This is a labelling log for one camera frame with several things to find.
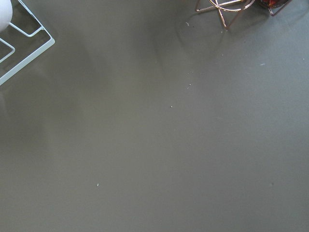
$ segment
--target white paper roll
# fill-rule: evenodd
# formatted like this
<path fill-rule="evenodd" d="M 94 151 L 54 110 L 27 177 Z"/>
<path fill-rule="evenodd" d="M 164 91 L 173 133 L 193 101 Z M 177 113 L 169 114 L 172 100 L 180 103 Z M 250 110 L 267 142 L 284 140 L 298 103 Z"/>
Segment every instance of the white paper roll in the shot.
<path fill-rule="evenodd" d="M 0 32 L 11 22 L 13 9 L 11 0 L 0 0 Z"/>

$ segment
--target gray surface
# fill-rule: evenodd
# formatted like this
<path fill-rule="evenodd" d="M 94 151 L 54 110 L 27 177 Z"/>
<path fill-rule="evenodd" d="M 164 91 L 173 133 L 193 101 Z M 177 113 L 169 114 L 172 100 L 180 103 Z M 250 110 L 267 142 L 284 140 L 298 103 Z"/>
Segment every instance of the gray surface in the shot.
<path fill-rule="evenodd" d="M 309 231 L 307 1 L 230 32 L 193 0 L 25 3 L 56 44 L 0 87 L 0 231 Z"/>

